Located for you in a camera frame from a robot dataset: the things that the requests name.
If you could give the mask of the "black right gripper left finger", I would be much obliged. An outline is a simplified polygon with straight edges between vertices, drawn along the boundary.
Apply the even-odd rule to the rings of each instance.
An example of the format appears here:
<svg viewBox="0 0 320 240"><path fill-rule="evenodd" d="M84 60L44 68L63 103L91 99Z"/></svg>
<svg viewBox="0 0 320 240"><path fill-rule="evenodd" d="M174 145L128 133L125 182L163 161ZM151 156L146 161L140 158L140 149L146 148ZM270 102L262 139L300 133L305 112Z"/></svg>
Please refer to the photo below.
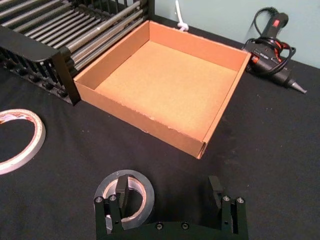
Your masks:
<svg viewBox="0 0 320 240"><path fill-rule="evenodd" d="M111 233L120 233L124 231L122 217L126 211L129 176L122 175L118 178L115 185L115 194L107 198L97 196L94 199L95 210L95 232L97 235L107 235L106 216L110 215L112 230Z"/></svg>

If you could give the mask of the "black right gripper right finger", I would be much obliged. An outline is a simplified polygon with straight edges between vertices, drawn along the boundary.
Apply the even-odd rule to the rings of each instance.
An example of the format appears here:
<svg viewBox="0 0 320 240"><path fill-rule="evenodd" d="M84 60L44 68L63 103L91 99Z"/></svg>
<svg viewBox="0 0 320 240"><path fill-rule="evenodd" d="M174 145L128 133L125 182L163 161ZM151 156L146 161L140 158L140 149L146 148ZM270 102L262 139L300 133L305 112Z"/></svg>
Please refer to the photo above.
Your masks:
<svg viewBox="0 0 320 240"><path fill-rule="evenodd" d="M220 237L247 237L246 200L242 196L231 198L225 194L219 178L215 175L209 175L208 182L218 210L220 224L218 235Z"/></svg>

